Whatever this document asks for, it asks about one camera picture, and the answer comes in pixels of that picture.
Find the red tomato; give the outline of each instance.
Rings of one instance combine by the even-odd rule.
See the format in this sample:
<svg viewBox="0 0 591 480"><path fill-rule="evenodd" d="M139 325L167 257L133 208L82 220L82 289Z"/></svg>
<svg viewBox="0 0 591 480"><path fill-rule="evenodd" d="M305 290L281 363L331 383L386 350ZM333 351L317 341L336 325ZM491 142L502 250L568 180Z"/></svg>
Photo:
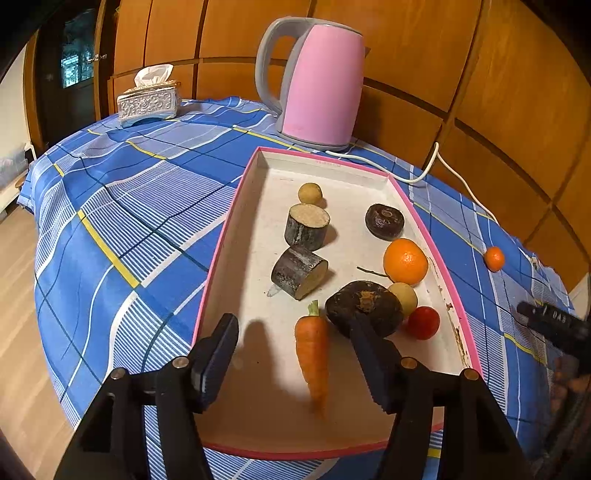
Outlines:
<svg viewBox="0 0 591 480"><path fill-rule="evenodd" d="M439 314L431 307L419 307L409 315L406 328L417 340L429 340L439 330Z"/></svg>

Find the gray kettle handle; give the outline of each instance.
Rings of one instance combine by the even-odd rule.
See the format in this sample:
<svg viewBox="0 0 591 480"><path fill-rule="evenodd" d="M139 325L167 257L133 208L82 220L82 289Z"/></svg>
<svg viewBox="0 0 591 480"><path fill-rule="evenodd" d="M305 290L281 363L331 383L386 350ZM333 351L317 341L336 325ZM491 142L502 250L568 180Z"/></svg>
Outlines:
<svg viewBox="0 0 591 480"><path fill-rule="evenodd" d="M304 35L316 22L313 18L284 17L275 20L262 36L261 44L256 53L255 84L256 91L262 102L277 114L281 114L283 106L269 91L268 71L271 52L280 37L294 37L296 40Z"/></svg>

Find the tissue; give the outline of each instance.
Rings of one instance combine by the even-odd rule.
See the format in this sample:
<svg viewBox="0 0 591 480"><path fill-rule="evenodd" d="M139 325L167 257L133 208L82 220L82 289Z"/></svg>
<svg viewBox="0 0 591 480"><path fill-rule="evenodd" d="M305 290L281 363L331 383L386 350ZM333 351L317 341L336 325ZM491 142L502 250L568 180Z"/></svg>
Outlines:
<svg viewBox="0 0 591 480"><path fill-rule="evenodd" d="M134 78L136 87L149 87L163 83L168 80L173 71L173 66L170 63L164 65L153 65L141 69Z"/></svg>

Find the window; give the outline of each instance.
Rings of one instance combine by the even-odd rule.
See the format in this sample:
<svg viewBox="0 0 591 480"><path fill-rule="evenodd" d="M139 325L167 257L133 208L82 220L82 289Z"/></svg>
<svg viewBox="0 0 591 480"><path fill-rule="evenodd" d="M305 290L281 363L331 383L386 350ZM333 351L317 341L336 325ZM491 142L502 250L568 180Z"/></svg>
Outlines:
<svg viewBox="0 0 591 480"><path fill-rule="evenodd" d="M61 86L63 88L92 78L89 60L95 50L96 9L90 8L66 22L61 44Z"/></svg>

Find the potato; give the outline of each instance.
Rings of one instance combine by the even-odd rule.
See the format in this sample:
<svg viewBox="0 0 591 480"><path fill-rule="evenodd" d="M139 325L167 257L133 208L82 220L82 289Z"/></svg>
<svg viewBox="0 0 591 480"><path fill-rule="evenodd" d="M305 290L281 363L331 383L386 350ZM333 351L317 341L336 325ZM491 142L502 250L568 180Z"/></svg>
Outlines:
<svg viewBox="0 0 591 480"><path fill-rule="evenodd" d="M316 205L322 200L322 190L316 183L304 183L297 192L301 203Z"/></svg>
<svg viewBox="0 0 591 480"><path fill-rule="evenodd" d="M396 295L400 305L402 305L402 312L405 317L408 317L414 312L414 310L416 310L418 298L414 289L410 285L403 282L393 283L388 287L388 290Z"/></svg>

